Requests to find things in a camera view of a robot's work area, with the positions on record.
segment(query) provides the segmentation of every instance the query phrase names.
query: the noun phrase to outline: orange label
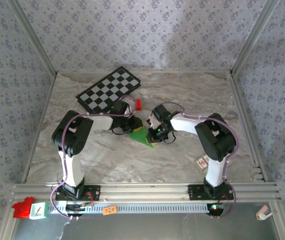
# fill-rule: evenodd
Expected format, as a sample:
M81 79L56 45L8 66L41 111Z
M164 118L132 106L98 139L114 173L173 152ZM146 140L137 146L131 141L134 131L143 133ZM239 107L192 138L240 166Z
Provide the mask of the orange label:
M117 213L117 206L106 206L102 209L103 215L116 214L116 213Z

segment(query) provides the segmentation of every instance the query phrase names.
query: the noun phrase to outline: black and white checkerboard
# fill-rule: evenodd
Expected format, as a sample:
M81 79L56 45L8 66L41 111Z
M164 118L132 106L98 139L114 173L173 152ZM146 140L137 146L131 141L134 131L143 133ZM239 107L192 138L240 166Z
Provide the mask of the black and white checkerboard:
M141 81L123 66L105 76L76 96L78 102L91 114L108 112L116 99L128 95Z

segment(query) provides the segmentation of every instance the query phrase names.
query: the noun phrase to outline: patterned wallpaper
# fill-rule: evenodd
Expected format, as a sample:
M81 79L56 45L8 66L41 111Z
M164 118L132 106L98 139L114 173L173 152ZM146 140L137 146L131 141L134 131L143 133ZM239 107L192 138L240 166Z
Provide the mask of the patterned wallpaper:
M276 181L285 205L285 0L259 37L238 81L242 84L266 158L269 180Z
M0 220L6 183L19 183L52 79L0 0Z
M20 0L57 71L230 69L265 0Z

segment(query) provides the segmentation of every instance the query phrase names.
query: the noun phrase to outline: black mounting plate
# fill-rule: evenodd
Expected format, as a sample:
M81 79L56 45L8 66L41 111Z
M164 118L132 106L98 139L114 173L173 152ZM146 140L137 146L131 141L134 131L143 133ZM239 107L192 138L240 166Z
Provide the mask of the black mounting plate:
M56 201L84 201L84 202L90 202L91 197L86 195L85 193L91 193L92 198L94 201L99 201L99 197L101 194L101 186L100 185L84 185L83 186L83 195L79 197L78 199L72 199L70 196L68 196L62 187L58 188L57 194L56 194Z
M219 193L210 198L205 193L205 185L204 184L191 184L188 185L188 193L189 193L189 200L190 201L197 201L197 200L224 200L222 198L222 194L225 194L228 198L228 200L233 200L233 190L228 184L221 185L221 189L219 190Z

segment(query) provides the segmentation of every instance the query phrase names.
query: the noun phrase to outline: red object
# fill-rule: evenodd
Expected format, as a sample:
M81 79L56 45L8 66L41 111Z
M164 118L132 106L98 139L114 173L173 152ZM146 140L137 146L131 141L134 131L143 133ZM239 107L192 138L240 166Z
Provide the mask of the red object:
M16 219L28 219L31 212L32 204L35 202L32 196L26 197L24 201L20 201L12 205L14 209L13 217Z
M136 99L136 111L140 111L142 109L142 102L140 99Z

